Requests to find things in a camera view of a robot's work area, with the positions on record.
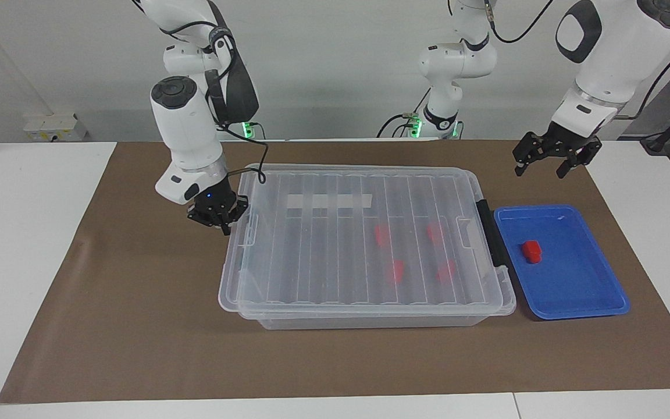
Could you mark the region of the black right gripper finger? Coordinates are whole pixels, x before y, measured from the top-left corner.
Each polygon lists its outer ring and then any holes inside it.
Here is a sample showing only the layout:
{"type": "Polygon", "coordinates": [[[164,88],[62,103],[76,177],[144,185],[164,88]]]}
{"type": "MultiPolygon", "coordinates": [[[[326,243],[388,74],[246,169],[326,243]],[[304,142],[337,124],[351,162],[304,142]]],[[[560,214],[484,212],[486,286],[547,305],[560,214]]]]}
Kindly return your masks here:
{"type": "Polygon", "coordinates": [[[205,209],[204,207],[188,207],[188,218],[194,222],[200,223],[203,226],[210,228],[221,228],[222,220],[216,215],[212,209],[205,209]]]}
{"type": "Polygon", "coordinates": [[[231,225],[237,222],[248,208],[248,196],[235,196],[233,203],[229,201],[228,204],[221,205],[221,231],[224,236],[230,236],[231,225]]]}

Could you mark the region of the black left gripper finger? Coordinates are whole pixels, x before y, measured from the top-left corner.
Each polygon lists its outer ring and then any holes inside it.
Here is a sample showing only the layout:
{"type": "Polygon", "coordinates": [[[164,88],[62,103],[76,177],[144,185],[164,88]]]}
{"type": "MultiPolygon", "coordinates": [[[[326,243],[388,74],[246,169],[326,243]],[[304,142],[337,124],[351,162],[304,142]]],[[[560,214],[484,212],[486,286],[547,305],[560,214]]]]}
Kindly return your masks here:
{"type": "Polygon", "coordinates": [[[579,165],[590,164],[601,146],[603,144],[598,136],[563,140],[561,150],[564,151],[562,157],[565,158],[565,161],[556,170],[557,177],[563,179],[571,170],[579,165]]]}
{"type": "Polygon", "coordinates": [[[527,132],[512,151],[516,167],[515,174],[521,177],[533,162],[545,159],[547,154],[542,149],[543,138],[533,132],[527,132]]]}

